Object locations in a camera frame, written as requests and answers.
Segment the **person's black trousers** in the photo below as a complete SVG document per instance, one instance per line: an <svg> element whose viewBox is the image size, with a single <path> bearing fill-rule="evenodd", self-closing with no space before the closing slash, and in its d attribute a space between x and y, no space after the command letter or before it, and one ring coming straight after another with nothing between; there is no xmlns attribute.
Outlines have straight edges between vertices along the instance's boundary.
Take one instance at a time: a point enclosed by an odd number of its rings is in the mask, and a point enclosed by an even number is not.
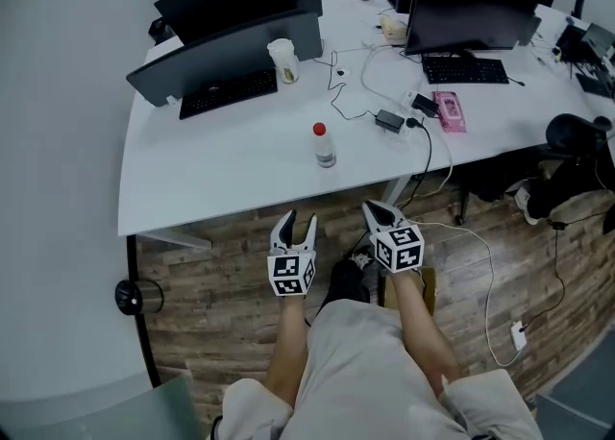
<svg viewBox="0 0 615 440"><path fill-rule="evenodd" d="M322 306L337 300L369 304L370 291L363 283L363 279L364 272L354 260L338 261L332 268L329 289Z"/></svg>

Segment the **white power strip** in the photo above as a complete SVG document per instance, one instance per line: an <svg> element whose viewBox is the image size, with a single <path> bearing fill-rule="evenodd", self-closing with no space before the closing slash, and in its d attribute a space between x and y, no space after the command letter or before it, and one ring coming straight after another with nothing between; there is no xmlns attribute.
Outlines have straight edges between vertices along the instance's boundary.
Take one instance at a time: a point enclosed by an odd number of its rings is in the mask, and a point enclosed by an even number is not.
<svg viewBox="0 0 615 440"><path fill-rule="evenodd" d="M396 114L402 116L405 120L405 124L399 132L399 138L396 139L396 142L400 145L406 146L414 139L424 135L425 116L411 106L416 94L416 91L406 92L400 99L400 107L396 111Z"/></svg>
<svg viewBox="0 0 615 440"><path fill-rule="evenodd" d="M510 335L516 352L521 352L527 346L525 327L521 321L515 321L510 327Z"/></svg>

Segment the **white table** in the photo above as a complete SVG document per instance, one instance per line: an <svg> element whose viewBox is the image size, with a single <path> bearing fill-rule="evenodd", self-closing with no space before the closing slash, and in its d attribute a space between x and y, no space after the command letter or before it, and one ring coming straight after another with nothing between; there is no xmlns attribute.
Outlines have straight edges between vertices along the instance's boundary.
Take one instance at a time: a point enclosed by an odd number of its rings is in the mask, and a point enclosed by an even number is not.
<svg viewBox="0 0 615 440"><path fill-rule="evenodd" d="M466 134L445 134L430 120L408 145L378 127L379 110L397 111L408 91L432 85L416 60L388 48L376 26L388 0L322 0L326 55L353 75L331 79L324 61L300 64L299 80L274 94L179 118L179 105L132 106L119 187L118 232L179 242L177 229L220 216L384 182L395 201L425 169L486 159L542 144L561 113L615 123L615 103L584 93L551 49L565 16L539 8L538 41L499 52L508 85L457 85ZM321 167L313 124L332 137L336 164Z"/></svg>

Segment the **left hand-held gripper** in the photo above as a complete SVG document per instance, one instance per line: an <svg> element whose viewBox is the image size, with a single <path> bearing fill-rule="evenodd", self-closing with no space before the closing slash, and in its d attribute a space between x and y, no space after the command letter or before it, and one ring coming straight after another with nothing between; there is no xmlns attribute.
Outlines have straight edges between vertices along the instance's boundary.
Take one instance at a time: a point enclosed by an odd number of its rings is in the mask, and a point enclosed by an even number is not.
<svg viewBox="0 0 615 440"><path fill-rule="evenodd" d="M291 209L276 223L270 233L270 251L286 252L292 248L293 227L296 210ZM315 240L318 218L313 214L307 225L302 251L269 256L267 258L268 278L277 297L306 296L316 275Z"/></svg>

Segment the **small beige pouch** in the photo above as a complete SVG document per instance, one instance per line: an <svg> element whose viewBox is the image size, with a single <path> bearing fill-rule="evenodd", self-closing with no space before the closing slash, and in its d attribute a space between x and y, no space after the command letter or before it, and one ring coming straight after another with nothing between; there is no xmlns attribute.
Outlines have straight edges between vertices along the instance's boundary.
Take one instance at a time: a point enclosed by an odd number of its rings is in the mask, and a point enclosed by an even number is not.
<svg viewBox="0 0 615 440"><path fill-rule="evenodd" d="M391 45L403 45L407 39L407 25L392 16L382 15L380 28L387 42Z"/></svg>

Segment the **person's right forearm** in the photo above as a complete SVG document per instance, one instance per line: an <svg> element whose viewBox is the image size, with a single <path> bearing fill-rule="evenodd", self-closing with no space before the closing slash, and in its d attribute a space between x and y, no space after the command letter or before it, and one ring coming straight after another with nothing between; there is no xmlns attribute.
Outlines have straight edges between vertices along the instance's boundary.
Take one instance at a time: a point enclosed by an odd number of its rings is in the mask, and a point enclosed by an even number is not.
<svg viewBox="0 0 615 440"><path fill-rule="evenodd" d="M390 276L400 312L406 351L415 361L436 398L443 390L443 379L462 378L453 349L431 316L411 271Z"/></svg>

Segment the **dark metal cylinder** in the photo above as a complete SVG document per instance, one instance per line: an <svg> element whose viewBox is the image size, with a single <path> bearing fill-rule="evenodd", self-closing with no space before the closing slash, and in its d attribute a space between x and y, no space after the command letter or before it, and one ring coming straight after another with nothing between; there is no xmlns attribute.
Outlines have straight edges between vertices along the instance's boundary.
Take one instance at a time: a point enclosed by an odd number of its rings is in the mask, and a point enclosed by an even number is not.
<svg viewBox="0 0 615 440"><path fill-rule="evenodd" d="M115 287L114 299L118 309L127 316L158 313L164 304L161 287L150 280L120 281Z"/></svg>

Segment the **black keyboard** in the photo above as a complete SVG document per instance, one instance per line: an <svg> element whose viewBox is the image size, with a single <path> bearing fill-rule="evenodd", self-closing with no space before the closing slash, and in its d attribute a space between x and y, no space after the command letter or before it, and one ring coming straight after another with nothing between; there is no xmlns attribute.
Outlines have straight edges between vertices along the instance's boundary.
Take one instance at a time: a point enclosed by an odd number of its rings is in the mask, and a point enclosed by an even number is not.
<svg viewBox="0 0 615 440"><path fill-rule="evenodd" d="M422 68L432 85L509 83L499 60L455 57L423 57Z"/></svg>
<svg viewBox="0 0 615 440"><path fill-rule="evenodd" d="M277 73L265 69L219 83L208 83L182 99L179 118L185 120L211 110L278 91Z"/></svg>

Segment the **pink tissue packet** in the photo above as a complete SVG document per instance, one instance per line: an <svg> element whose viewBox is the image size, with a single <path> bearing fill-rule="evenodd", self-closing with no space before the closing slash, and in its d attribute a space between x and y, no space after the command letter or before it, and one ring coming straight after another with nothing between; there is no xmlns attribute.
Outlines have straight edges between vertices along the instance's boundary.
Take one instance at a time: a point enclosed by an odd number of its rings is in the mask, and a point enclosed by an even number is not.
<svg viewBox="0 0 615 440"><path fill-rule="evenodd" d="M464 114L455 92L434 91L432 100L438 106L438 116L442 130L447 134L466 134Z"/></svg>

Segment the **person's left forearm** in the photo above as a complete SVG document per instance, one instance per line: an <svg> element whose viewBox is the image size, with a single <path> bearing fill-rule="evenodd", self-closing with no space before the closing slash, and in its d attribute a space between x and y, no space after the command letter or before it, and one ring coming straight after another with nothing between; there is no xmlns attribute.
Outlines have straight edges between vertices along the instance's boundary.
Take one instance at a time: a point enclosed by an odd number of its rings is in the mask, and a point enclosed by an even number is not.
<svg viewBox="0 0 615 440"><path fill-rule="evenodd" d="M264 386L294 407L308 360L308 326L303 296L281 299L277 337Z"/></svg>

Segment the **dark grey flat device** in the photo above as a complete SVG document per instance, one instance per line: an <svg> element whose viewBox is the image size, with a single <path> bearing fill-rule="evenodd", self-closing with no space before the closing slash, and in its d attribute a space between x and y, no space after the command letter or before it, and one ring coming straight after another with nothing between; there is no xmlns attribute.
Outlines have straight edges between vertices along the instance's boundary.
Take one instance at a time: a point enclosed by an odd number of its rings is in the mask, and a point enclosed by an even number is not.
<svg viewBox="0 0 615 440"><path fill-rule="evenodd" d="M582 73L577 73L576 76L585 93L609 98L615 102L615 75L596 69L594 77Z"/></svg>

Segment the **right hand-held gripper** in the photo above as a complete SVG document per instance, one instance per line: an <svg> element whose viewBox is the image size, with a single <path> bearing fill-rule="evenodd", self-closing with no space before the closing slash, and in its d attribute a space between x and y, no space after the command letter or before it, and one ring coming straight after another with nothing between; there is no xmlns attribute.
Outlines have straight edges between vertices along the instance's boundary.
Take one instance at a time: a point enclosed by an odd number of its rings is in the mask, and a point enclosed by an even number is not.
<svg viewBox="0 0 615 440"><path fill-rule="evenodd" d="M408 225L395 206L365 201L362 211L375 260L390 273L418 269L423 265L425 240L417 225Z"/></svg>

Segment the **open black laptop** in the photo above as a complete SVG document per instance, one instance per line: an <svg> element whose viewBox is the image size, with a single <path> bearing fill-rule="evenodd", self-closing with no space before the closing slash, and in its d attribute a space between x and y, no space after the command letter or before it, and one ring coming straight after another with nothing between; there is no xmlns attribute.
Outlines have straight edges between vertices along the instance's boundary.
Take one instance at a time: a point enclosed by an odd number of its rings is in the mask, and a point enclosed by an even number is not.
<svg viewBox="0 0 615 440"><path fill-rule="evenodd" d="M594 23L586 30L567 25L556 46L566 62L601 65L607 59L615 65L615 34Z"/></svg>

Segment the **red-capped plastic bottle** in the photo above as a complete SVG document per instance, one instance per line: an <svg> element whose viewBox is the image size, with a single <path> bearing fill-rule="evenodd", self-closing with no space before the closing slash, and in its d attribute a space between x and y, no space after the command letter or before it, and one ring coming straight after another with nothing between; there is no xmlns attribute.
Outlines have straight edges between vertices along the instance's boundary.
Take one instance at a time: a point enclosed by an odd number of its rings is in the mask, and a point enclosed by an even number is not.
<svg viewBox="0 0 615 440"><path fill-rule="evenodd" d="M333 167L336 164L336 154L326 125L322 122L314 123L312 130L314 153L318 164L323 168Z"/></svg>

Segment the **white lidded drink cup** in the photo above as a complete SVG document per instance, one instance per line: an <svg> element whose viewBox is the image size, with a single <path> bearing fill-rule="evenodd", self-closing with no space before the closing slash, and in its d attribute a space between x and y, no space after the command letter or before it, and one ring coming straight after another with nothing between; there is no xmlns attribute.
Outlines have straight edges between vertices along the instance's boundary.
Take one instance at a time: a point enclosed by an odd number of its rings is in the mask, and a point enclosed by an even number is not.
<svg viewBox="0 0 615 440"><path fill-rule="evenodd" d="M285 84L294 84L299 79L298 63L294 44L290 39L278 38L267 44L270 58Z"/></svg>

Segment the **frosted glass panel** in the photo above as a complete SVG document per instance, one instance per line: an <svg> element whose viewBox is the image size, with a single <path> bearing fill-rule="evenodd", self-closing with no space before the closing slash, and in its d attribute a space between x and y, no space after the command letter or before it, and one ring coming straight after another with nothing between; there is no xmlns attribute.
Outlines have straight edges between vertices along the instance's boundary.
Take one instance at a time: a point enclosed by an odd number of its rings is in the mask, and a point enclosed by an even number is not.
<svg viewBox="0 0 615 440"><path fill-rule="evenodd" d="M206 440L185 379L145 374L75 393L0 401L0 440Z"/></svg>

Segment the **small cardboard box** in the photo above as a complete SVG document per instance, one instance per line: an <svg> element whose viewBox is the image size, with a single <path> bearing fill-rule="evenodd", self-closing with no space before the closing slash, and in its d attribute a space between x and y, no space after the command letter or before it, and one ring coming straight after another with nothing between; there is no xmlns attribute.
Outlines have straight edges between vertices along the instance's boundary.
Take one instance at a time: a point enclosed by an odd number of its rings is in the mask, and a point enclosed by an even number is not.
<svg viewBox="0 0 615 440"><path fill-rule="evenodd" d="M423 301L430 315L433 316L437 294L435 268L433 266L423 266L420 269L413 269L412 280L422 294ZM384 270L381 270L378 274L378 305L388 309L399 309L390 274Z"/></svg>

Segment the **person's beige shirt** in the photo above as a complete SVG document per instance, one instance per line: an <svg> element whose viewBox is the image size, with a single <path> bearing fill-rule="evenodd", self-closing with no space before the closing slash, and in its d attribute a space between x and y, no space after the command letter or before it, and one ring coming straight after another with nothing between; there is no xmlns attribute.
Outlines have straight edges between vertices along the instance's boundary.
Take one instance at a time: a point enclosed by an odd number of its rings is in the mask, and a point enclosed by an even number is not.
<svg viewBox="0 0 615 440"><path fill-rule="evenodd" d="M307 365L289 406L254 379L225 392L215 440L543 440L504 370L435 395L391 310L328 304L307 334Z"/></svg>

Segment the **person's left shoe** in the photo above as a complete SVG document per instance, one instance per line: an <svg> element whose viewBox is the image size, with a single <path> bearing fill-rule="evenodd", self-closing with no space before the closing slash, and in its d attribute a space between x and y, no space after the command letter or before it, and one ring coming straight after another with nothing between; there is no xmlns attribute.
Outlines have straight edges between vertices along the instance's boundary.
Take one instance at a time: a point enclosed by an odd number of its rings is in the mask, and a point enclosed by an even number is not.
<svg viewBox="0 0 615 440"><path fill-rule="evenodd" d="M361 271L364 271L375 262L373 250L369 245L353 249L346 255L346 258L353 262Z"/></svg>

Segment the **black power adapter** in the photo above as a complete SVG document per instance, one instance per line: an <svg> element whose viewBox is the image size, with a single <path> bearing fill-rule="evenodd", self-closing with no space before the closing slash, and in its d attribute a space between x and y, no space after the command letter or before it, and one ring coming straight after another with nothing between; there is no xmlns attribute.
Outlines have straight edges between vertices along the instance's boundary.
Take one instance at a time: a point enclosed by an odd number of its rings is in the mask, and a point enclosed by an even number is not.
<svg viewBox="0 0 615 440"><path fill-rule="evenodd" d="M375 123L394 134L398 134L405 124L405 120L402 116L389 112L387 110L379 110L375 115Z"/></svg>
<svg viewBox="0 0 615 440"><path fill-rule="evenodd" d="M429 118L436 118L439 116L438 104L420 93L414 96L411 106Z"/></svg>

